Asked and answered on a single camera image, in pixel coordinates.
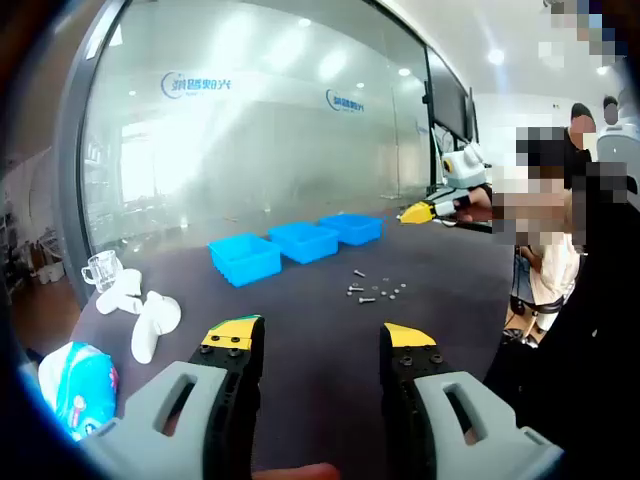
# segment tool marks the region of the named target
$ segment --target glass wall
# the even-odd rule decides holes
[[[362,0],[133,3],[87,109],[94,251],[122,258],[424,195],[423,46]]]

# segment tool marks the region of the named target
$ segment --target floor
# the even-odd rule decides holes
[[[80,317],[68,277],[41,285],[37,279],[16,291],[11,324],[24,349],[47,355],[69,341]]]

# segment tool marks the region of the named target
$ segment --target white plastic part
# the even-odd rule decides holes
[[[173,332],[182,316],[180,305],[171,297],[163,297],[157,292],[150,291],[147,294],[147,303],[152,309],[151,315],[158,335],[165,335]]]
[[[158,336],[171,333],[180,323],[180,305],[171,297],[150,291],[131,335],[131,353],[138,362],[151,362]]]
[[[147,304],[148,302],[145,303],[131,335],[131,353],[142,364],[151,362],[158,343],[158,332],[151,318],[151,308],[147,308]]]
[[[139,270],[127,268],[126,270],[118,272],[116,281],[111,288],[118,290],[124,295],[139,297],[142,294],[140,289],[141,283],[142,273],[140,273]]]
[[[129,297],[127,295],[119,295],[117,297],[116,305],[120,310],[124,310],[125,312],[133,315],[140,315],[143,309],[142,300],[135,297]]]
[[[446,215],[452,215],[456,212],[456,207],[453,205],[453,201],[449,200],[435,205],[436,215],[444,217]]]
[[[96,308],[103,315],[108,315],[116,308],[134,315],[142,313],[142,300],[134,298],[140,296],[142,273],[128,268],[118,273],[113,286],[96,300]]]

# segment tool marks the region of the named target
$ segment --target hand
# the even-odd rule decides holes
[[[458,212],[458,220],[461,222],[485,222],[491,220],[491,199],[482,188],[476,188],[469,192],[471,206]],[[454,200],[453,204],[458,207],[460,203]]]
[[[340,480],[340,472],[333,465],[319,463],[287,470],[269,470],[253,474],[253,480]]]

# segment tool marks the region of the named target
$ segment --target screen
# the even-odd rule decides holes
[[[435,120],[461,138],[470,139],[467,130],[467,102],[464,89],[444,62],[427,47],[431,70],[431,90]]]

